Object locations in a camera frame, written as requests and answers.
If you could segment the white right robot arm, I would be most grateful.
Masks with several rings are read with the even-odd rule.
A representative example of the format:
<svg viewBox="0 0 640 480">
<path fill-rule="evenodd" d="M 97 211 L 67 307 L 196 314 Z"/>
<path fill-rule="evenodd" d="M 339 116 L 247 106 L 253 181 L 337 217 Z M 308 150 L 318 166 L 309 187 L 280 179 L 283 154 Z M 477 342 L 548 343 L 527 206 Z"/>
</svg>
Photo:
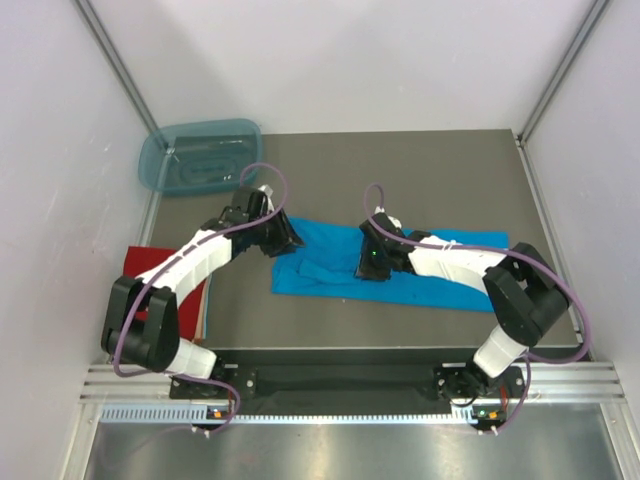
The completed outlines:
<svg viewBox="0 0 640 480">
<path fill-rule="evenodd" d="M 458 397 L 487 396 L 503 373 L 535 347 L 571 306 L 535 247 L 471 248 L 426 231 L 404 234 L 382 209 L 360 225 L 363 241 L 355 276 L 383 282 L 394 272 L 470 288 L 490 302 L 497 326 L 444 386 Z"/>
</svg>

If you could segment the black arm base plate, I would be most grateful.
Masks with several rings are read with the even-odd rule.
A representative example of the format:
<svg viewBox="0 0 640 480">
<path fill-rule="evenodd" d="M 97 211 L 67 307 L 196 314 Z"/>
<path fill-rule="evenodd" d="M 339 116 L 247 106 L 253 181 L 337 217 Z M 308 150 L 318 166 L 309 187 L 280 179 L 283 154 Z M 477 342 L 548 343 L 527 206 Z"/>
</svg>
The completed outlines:
<svg viewBox="0 0 640 480">
<path fill-rule="evenodd" d="M 225 349 L 214 378 L 254 400 L 294 392 L 411 392 L 429 400 L 516 399 L 524 376 L 495 379 L 471 362 L 471 348 Z"/>
</svg>

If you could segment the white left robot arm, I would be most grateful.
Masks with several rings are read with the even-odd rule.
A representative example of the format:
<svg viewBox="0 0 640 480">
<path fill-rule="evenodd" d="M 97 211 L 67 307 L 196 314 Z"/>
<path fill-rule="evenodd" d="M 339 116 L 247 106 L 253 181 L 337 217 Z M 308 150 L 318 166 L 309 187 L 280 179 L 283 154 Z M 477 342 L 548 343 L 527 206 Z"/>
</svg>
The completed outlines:
<svg viewBox="0 0 640 480">
<path fill-rule="evenodd" d="M 216 270 L 251 247 L 273 258 L 303 246 L 285 212 L 273 206 L 269 186 L 240 187 L 219 217 L 203 224 L 166 260 L 114 282 L 102 350 L 148 371 L 192 377 L 205 396 L 220 394 L 227 374 L 216 366 L 213 351 L 181 337 L 179 307 Z"/>
</svg>

